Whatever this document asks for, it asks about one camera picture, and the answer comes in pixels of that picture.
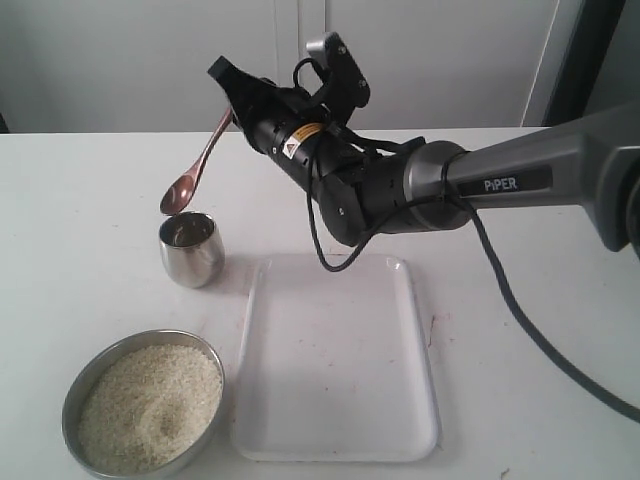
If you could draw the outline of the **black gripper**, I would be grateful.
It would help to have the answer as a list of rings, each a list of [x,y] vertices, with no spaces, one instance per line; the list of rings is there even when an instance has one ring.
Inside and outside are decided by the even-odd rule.
[[[220,56],[207,70],[224,91],[235,124],[257,152],[289,175],[330,174],[360,162],[360,151],[331,126],[342,129],[328,110],[301,87],[278,87],[249,75]]]

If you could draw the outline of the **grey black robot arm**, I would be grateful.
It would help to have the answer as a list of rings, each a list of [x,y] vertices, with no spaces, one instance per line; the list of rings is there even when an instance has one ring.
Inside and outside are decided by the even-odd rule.
[[[611,251],[639,243],[639,106],[630,103],[469,151],[421,137],[366,139],[337,121],[358,101],[334,78],[331,101],[279,87],[219,58],[210,76],[251,147],[315,202],[341,244],[367,232],[454,230],[477,209],[582,207]]]

